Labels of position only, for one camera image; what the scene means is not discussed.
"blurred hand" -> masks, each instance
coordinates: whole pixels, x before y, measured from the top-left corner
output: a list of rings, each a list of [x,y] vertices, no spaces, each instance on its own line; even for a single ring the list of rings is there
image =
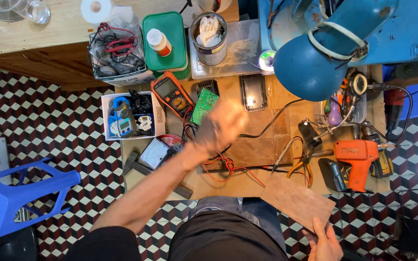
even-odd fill
[[[309,261],[338,261],[343,257],[343,250],[335,236],[332,226],[322,223],[318,217],[314,217],[314,232],[317,237],[303,230],[302,233],[309,240],[311,252]]]
[[[222,151],[240,135],[248,122],[239,101],[219,99],[202,119],[194,145],[209,153]]]

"purple screwdriver handle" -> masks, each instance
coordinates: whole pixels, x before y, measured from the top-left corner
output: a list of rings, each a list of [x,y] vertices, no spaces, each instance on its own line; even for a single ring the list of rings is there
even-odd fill
[[[333,96],[332,99],[338,101],[338,97]],[[328,114],[328,124],[331,126],[337,126],[341,122],[341,115],[338,111],[338,104],[335,102],[330,103],[330,113]]]

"orange soldering gun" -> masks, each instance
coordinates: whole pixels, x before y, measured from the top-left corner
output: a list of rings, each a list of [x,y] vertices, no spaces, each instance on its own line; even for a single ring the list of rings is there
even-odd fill
[[[370,164],[379,158],[377,143],[368,140],[337,141],[335,142],[335,157],[338,161],[352,165],[349,188],[365,192]]]

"solder wire spool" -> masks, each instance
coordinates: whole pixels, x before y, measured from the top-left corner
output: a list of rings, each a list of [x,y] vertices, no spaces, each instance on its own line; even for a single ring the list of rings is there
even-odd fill
[[[276,51],[268,50],[259,56],[257,60],[257,67],[259,71],[264,75],[270,75],[274,73],[274,56]]]

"cordless drill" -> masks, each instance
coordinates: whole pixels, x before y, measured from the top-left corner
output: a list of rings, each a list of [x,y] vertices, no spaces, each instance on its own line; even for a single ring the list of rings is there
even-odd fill
[[[363,124],[372,126],[368,121],[364,121]],[[372,128],[362,127],[361,130],[363,140],[373,141],[377,144],[382,143],[379,134],[376,133]],[[372,162],[369,172],[374,178],[389,177],[393,174],[393,164],[389,156],[389,151],[385,150],[384,148],[378,148],[378,150],[379,159]]]

